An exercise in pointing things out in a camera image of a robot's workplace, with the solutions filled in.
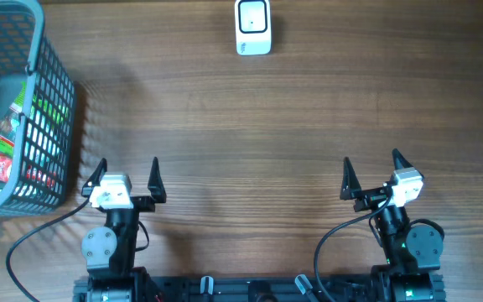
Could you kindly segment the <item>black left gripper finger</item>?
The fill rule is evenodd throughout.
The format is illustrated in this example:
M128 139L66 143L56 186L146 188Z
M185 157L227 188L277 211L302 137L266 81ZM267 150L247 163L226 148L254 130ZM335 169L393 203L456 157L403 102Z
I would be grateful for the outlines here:
M107 161L102 158L99 164L96 166L94 172L86 180L81 188L82 196L90 196L95 187L100 185L101 178L107 172Z
M153 158L147 187L155 203L165 203L167 201L167 193L161 178L159 161L157 157Z

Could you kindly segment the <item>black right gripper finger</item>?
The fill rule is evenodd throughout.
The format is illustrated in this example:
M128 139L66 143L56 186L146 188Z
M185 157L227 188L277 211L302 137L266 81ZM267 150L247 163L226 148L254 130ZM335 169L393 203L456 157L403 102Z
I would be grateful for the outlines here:
M348 157L343 160L343 180L340 190L342 200L354 200L361 195L361 185Z
M407 161L397 148L392 151L392 161L394 164L393 180L424 179L423 174Z

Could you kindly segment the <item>red tissue pack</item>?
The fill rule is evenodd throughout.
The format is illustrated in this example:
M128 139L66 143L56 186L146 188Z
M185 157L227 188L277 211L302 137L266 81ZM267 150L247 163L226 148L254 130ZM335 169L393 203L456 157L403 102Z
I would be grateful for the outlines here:
M12 160L5 154L0 154L0 182L7 183L12 169ZM55 187L55 179L34 168L32 165L27 165L26 179L32 181L39 181L52 189Z

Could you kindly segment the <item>green snack bag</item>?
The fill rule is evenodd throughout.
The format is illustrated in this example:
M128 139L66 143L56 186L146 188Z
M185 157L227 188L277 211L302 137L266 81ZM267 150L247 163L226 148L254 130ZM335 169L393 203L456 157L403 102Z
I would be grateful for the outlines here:
M23 110L27 88L25 81L21 81L21 85L21 91L15 97L5 115L0 119L0 153L6 154L9 157L13 156L16 132L20 125L19 114ZM36 95L33 95L33 103L38 103L40 108L55 120L56 125L60 125L63 122L63 118L69 116L69 109L67 107L58 105L58 109L55 109L44 100L38 102Z

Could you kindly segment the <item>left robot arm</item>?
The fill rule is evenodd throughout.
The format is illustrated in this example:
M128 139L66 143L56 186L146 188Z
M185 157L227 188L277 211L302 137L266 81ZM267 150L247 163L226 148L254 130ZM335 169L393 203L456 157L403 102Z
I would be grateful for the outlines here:
M138 233L146 231L140 214L154 212L157 204L167 200L157 158L153 159L147 188L148 195L132 196L129 175L108 172L105 159L83 185L81 195L106 215L106 222L88 231L82 240L88 277L75 282L74 301L164 300L146 268L134 265L136 253L147 248L137 245Z

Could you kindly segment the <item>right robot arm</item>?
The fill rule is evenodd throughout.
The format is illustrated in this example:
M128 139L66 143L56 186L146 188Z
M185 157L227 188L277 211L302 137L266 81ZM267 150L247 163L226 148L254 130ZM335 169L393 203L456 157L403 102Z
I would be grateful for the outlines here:
M387 262L375 265L356 286L365 301L437 301L444 299L440 269L444 229L428 219L411 220L406 204L416 200L424 176L397 150L389 181L362 189L349 158L344 158L340 198L353 200L355 212L367 211L369 227Z

